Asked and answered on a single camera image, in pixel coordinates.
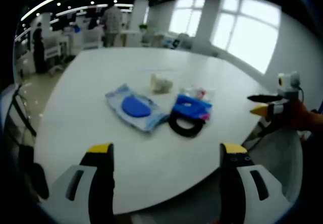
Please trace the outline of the person's right hand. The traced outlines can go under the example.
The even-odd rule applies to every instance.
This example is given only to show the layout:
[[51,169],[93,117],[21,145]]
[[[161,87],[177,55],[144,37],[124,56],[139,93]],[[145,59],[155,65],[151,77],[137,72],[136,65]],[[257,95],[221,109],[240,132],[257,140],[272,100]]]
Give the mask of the person's right hand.
[[284,111],[287,124],[300,131],[313,131],[316,125],[316,114],[308,111],[305,105],[299,101],[290,101]]

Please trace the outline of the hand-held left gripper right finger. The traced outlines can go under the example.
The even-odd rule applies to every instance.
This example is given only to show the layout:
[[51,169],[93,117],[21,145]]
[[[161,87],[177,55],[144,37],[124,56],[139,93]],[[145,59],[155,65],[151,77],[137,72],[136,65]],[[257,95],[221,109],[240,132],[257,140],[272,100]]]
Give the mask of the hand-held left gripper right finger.
[[290,209],[282,184],[238,144],[220,144],[221,223],[276,223]]

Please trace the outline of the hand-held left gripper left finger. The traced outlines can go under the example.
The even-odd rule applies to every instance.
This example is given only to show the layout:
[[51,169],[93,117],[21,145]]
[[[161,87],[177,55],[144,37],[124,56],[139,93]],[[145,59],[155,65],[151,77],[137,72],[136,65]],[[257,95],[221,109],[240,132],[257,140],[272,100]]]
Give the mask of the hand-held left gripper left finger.
[[51,187],[47,213],[57,223],[114,223],[114,145],[91,146]]

